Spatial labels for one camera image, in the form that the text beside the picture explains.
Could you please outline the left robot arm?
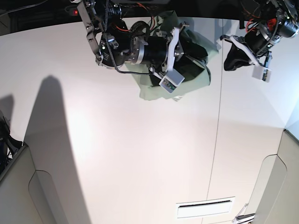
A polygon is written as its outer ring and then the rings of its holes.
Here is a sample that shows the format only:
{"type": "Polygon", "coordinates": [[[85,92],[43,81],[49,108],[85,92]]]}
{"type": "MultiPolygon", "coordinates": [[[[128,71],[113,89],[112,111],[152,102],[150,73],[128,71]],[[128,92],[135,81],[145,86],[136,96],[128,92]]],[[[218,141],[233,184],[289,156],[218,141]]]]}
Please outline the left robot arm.
{"type": "Polygon", "coordinates": [[[245,36],[222,35],[231,43],[224,62],[225,71],[243,66],[269,67],[271,48],[282,38],[293,38],[299,32],[299,2],[297,0],[258,0],[259,15],[249,13],[245,36]]]}

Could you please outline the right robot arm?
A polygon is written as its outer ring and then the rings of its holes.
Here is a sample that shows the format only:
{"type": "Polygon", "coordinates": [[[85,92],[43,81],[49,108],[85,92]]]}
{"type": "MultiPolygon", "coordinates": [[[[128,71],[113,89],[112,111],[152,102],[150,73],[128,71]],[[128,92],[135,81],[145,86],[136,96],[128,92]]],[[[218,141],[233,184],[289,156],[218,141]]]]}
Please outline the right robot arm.
{"type": "Polygon", "coordinates": [[[180,28],[157,30],[155,15],[166,0],[73,0],[87,31],[98,65],[124,73],[125,63],[146,65],[147,72],[163,85],[179,86],[185,77],[175,71],[180,52],[180,28]]]}

